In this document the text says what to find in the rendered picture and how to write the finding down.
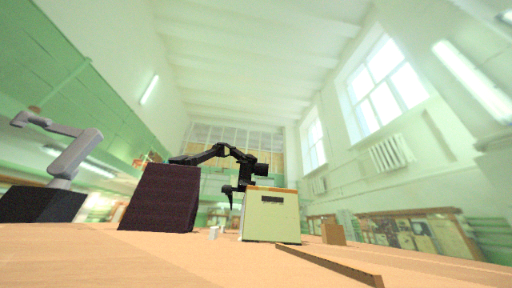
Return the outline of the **brown flat bar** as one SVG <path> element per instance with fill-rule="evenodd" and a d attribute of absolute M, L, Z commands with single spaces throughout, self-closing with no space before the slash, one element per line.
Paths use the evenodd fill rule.
<path fill-rule="evenodd" d="M 298 256 L 301 259 L 325 267 L 329 270 L 334 270 L 336 273 L 358 280 L 358 282 L 367 284 L 368 286 L 375 288 L 385 288 L 382 275 L 376 274 L 373 271 L 364 270 L 344 262 L 335 261 L 330 258 L 325 258 L 314 253 L 293 248 L 291 246 L 286 246 L 280 243 L 275 243 L 275 248 Z"/>

